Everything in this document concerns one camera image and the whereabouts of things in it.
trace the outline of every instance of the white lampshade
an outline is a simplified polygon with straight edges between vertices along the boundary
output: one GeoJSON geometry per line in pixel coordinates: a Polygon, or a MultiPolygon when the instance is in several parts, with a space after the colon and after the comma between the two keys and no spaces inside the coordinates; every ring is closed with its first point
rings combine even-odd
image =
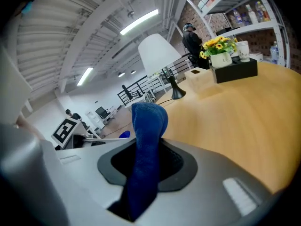
{"type": "Polygon", "coordinates": [[[147,75],[152,75],[170,65],[182,56],[160,34],[145,38],[138,46],[138,51],[147,75]]]}

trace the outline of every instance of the white cup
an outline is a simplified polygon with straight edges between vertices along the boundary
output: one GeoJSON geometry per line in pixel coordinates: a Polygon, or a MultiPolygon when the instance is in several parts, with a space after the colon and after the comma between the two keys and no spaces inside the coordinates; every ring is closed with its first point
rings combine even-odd
{"type": "Polygon", "coordinates": [[[237,52],[241,62],[250,61],[250,51],[248,41],[241,41],[236,43],[237,52]]]}

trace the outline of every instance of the floor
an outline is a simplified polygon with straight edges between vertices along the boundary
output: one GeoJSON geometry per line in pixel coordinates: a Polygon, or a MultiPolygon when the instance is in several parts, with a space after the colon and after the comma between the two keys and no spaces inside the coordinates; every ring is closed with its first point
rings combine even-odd
{"type": "MultiPolygon", "coordinates": [[[[156,93],[155,102],[157,102],[163,95],[163,90],[156,93]]],[[[107,139],[119,138],[119,136],[126,130],[129,130],[131,132],[130,137],[135,137],[135,132],[132,124],[132,113],[123,106],[118,110],[115,118],[112,119],[109,124],[105,125],[105,127],[102,129],[100,137],[107,139]]]]}

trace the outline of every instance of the white ceiling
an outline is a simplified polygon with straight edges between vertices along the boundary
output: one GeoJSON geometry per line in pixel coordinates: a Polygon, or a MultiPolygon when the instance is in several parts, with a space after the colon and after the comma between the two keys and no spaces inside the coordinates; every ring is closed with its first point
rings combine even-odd
{"type": "Polygon", "coordinates": [[[148,35],[167,38],[176,0],[35,0],[17,19],[8,44],[16,40],[17,66],[33,91],[30,100],[66,84],[76,84],[88,67],[99,78],[116,76],[139,58],[137,47],[148,35]],[[137,18],[159,14],[126,35],[120,31],[137,18]],[[134,11],[134,18],[127,16],[134,11]]]}

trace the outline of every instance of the black lamp base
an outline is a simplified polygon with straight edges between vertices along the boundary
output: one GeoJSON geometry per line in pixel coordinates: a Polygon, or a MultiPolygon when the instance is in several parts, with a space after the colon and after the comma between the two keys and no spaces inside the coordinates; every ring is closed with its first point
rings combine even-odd
{"type": "Polygon", "coordinates": [[[173,100],[177,100],[177,99],[181,99],[183,96],[186,95],[186,91],[182,90],[177,83],[174,80],[173,76],[169,76],[168,77],[169,82],[171,84],[171,87],[173,88],[173,95],[171,96],[171,98],[173,100]]]}

